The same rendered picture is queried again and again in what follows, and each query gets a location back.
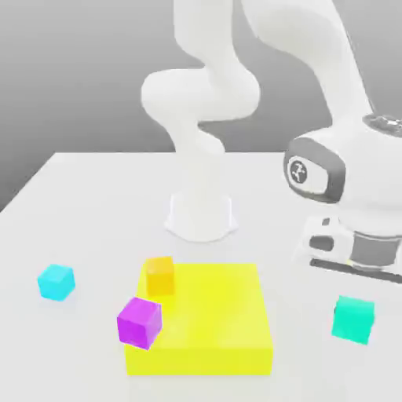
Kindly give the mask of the small purple cube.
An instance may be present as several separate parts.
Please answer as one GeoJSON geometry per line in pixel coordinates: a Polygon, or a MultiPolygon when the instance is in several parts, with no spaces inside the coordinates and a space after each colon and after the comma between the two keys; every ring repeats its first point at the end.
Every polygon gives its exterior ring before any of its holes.
{"type": "Polygon", "coordinates": [[[120,342],[149,350],[163,328],[162,306],[134,297],[117,316],[120,342]]]}

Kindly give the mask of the large yellow box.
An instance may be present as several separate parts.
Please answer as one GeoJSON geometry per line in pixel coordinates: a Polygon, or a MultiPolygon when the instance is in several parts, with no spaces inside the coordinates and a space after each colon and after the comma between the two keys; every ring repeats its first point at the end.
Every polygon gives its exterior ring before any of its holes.
{"type": "Polygon", "coordinates": [[[158,296],[163,327],[148,350],[125,345],[138,375],[270,375],[273,343],[258,269],[177,263],[174,294],[158,296]]]}

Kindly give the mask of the small teal cube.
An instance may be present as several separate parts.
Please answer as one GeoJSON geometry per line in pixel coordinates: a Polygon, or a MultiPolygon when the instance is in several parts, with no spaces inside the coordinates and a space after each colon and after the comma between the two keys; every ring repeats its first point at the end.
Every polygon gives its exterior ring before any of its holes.
{"type": "Polygon", "coordinates": [[[331,334],[367,345],[375,322],[375,303],[340,295],[334,307],[331,334]]]}

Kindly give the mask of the small orange cube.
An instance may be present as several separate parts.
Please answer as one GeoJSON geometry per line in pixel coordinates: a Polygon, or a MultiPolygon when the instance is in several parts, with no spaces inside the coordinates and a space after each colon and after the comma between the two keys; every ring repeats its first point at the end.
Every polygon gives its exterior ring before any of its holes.
{"type": "Polygon", "coordinates": [[[172,295],[175,288],[175,271],[172,257],[148,258],[145,262],[147,295],[172,295]]]}

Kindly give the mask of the small cyan cube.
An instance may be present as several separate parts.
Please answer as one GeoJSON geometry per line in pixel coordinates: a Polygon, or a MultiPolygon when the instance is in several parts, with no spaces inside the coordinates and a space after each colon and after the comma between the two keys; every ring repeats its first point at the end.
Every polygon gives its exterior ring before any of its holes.
{"type": "Polygon", "coordinates": [[[75,274],[71,267],[49,265],[37,278],[40,295],[62,302],[75,289],[75,274]]]}

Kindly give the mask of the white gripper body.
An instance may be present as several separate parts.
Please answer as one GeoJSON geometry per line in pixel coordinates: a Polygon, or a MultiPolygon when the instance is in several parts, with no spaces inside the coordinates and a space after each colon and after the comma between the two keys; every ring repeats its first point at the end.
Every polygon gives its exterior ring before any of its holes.
{"type": "Polygon", "coordinates": [[[292,263],[309,272],[337,272],[342,275],[368,278],[381,283],[394,283],[402,290],[402,272],[368,269],[354,265],[351,261],[341,264],[335,261],[313,258],[307,254],[292,257],[292,263]]]}

